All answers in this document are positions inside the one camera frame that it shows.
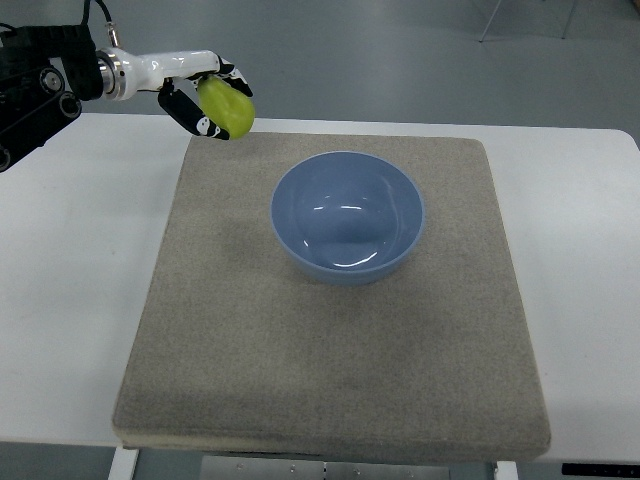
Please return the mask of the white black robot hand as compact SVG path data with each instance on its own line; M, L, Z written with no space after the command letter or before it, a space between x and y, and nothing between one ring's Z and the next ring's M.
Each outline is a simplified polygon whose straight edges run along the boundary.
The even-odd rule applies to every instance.
M181 127L197 136L231 139L199 106L197 84L217 77L251 100L252 91L240 70L209 51L180 51L136 56L110 48L98 53L104 96L124 101L138 92L156 92L161 108Z

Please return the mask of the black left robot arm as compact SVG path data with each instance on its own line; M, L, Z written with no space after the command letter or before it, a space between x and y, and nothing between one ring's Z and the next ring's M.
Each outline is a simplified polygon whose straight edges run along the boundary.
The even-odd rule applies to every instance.
M68 127L82 103L115 91L119 75L96 49L92 1L76 25L1 25L1 170Z

